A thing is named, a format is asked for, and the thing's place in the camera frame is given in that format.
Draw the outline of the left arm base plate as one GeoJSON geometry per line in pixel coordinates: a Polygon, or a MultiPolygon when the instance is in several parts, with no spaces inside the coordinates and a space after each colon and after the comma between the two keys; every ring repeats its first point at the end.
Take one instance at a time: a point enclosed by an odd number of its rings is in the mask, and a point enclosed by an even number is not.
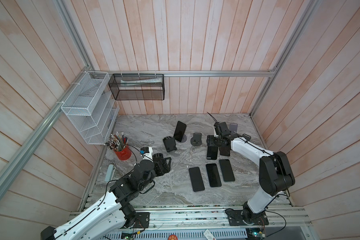
{"type": "Polygon", "coordinates": [[[149,227],[149,223],[150,223],[149,212],[136,213],[136,217],[133,221],[133,225],[130,228],[146,229],[149,227]]]}

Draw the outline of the green-edged smartphone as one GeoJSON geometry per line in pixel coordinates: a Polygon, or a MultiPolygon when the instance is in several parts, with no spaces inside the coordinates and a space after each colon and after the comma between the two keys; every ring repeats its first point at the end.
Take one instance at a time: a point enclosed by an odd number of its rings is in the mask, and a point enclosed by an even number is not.
{"type": "Polygon", "coordinates": [[[224,181],[225,182],[234,182],[236,179],[234,176],[234,172],[233,172],[230,160],[220,159],[219,164],[221,167],[221,172],[222,172],[224,181]]]}

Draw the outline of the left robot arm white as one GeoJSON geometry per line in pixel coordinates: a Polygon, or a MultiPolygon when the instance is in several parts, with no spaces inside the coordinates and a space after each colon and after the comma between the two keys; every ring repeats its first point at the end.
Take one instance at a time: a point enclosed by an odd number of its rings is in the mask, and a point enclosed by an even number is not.
{"type": "Polygon", "coordinates": [[[41,232],[42,240],[96,240],[112,230],[135,225],[137,213],[131,201],[146,194],[145,187],[171,171],[172,159],[163,154],[144,155],[134,168],[106,188],[92,206],[67,223],[41,232]]]}

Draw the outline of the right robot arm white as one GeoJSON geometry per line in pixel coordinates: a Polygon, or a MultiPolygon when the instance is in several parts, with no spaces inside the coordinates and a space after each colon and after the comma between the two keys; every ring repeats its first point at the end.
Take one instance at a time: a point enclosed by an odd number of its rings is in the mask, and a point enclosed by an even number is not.
{"type": "Polygon", "coordinates": [[[253,225],[278,194],[295,184],[288,157],[283,152],[273,152],[251,143],[251,137],[247,134],[231,132],[225,122],[216,121],[214,132],[214,136],[207,140],[208,144],[227,147],[259,167],[260,187],[255,195],[244,203],[242,210],[244,223],[253,225]]]}

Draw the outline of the purple smartphone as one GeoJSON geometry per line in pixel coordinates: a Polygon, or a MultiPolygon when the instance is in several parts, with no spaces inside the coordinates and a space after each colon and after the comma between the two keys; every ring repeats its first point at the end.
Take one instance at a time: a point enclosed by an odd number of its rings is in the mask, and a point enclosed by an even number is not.
{"type": "Polygon", "coordinates": [[[199,167],[189,168],[190,179],[194,192],[205,190],[204,181],[199,167]]]}

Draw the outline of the silver-edged smartphone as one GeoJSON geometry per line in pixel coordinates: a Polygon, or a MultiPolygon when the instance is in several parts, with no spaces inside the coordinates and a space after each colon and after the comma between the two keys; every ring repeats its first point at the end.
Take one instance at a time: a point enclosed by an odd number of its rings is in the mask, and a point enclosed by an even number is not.
{"type": "Polygon", "coordinates": [[[219,147],[220,155],[229,157],[231,155],[231,147],[230,146],[223,146],[219,147]]]}

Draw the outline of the blue-edged smartphone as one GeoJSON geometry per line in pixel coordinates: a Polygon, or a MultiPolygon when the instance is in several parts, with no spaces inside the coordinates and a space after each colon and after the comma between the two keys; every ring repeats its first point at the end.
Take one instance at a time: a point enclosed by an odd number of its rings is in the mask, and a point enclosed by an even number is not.
{"type": "Polygon", "coordinates": [[[209,184],[211,188],[221,187],[221,179],[218,171],[218,167],[216,164],[206,164],[209,184]]]}

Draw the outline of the purple round stand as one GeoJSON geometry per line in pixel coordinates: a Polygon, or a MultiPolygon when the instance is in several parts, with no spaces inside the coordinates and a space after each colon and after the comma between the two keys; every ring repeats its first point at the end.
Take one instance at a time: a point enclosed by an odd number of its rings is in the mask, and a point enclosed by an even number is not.
{"type": "Polygon", "coordinates": [[[229,125],[229,130],[231,131],[232,134],[235,134],[238,132],[238,124],[236,123],[231,123],[229,125]]]}

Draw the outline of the teal smartphone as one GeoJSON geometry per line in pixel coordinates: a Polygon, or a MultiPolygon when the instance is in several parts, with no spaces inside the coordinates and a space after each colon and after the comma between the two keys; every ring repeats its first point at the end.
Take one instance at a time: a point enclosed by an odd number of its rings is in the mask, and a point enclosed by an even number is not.
{"type": "Polygon", "coordinates": [[[207,160],[216,160],[218,158],[219,147],[208,146],[207,148],[207,160]]]}

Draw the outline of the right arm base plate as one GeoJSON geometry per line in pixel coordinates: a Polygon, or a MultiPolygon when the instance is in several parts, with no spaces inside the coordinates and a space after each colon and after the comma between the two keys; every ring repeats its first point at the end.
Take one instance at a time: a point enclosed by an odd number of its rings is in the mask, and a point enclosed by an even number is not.
{"type": "Polygon", "coordinates": [[[243,210],[226,209],[225,214],[228,217],[230,226],[269,225],[269,220],[265,212],[254,214],[247,209],[243,209],[243,210]]]}

